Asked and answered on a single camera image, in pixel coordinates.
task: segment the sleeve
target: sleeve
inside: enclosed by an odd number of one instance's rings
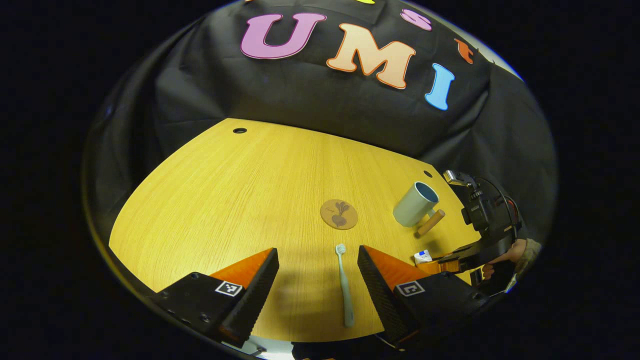
[[[526,273],[528,269],[533,265],[536,258],[538,257],[538,253],[542,245],[533,239],[527,239],[527,245],[525,246],[524,253],[522,253],[522,257],[516,263],[515,272],[520,278],[522,274]]]

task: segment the coaster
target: coaster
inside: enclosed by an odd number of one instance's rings
[[[320,208],[320,216],[327,225],[338,230],[351,229],[358,222],[358,213],[353,205],[338,199],[326,201]]]

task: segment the black cloth backdrop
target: black cloth backdrop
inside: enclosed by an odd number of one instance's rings
[[[100,239],[108,241],[118,212],[160,162],[234,117],[343,136],[420,159],[439,172],[485,176],[518,203],[522,236],[544,242],[556,205],[557,163],[547,121],[525,83],[477,49],[468,64],[454,41],[464,39],[435,19],[424,31],[400,17],[402,9],[419,8],[377,3],[237,1],[176,32],[135,64],[105,100],[86,143],[84,180]],[[301,12],[327,19],[298,54],[259,60],[241,52],[248,19],[282,14],[266,39],[277,45],[288,41],[292,16]],[[342,42],[343,22],[369,29],[378,47],[400,41],[416,50],[404,90],[363,75],[357,57],[353,73],[326,65]],[[456,76],[447,111],[424,100],[433,63]]]

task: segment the wooden table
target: wooden table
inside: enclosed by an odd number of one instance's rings
[[[234,133],[245,128],[245,133]],[[417,240],[394,205],[415,181],[432,186],[445,218]],[[354,228],[320,216],[330,199],[351,203]],[[284,341],[338,341],[383,331],[358,265],[369,245],[413,265],[476,241],[450,186],[421,161],[315,131],[226,119],[162,162],[120,212],[109,246],[154,291],[190,272],[211,274],[270,247],[280,270],[253,335]],[[335,246],[349,278],[355,326],[343,326]],[[459,275],[470,282],[468,272]]]

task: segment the pink letter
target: pink letter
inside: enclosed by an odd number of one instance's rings
[[[293,18],[296,19],[297,23],[291,38],[286,44],[278,46],[267,45],[265,39],[267,39],[267,34],[273,23],[282,19],[282,15],[272,13],[249,19],[246,22],[249,24],[249,28],[244,34],[240,50],[250,58],[286,58],[300,52],[307,44],[316,24],[326,20],[326,16],[318,13],[297,13],[293,15]]]
[[[411,22],[413,25],[416,25],[420,29],[425,29],[426,31],[431,31],[431,21],[425,18],[424,16],[418,14],[417,12],[413,12],[409,9],[403,9],[402,14],[400,16]]]

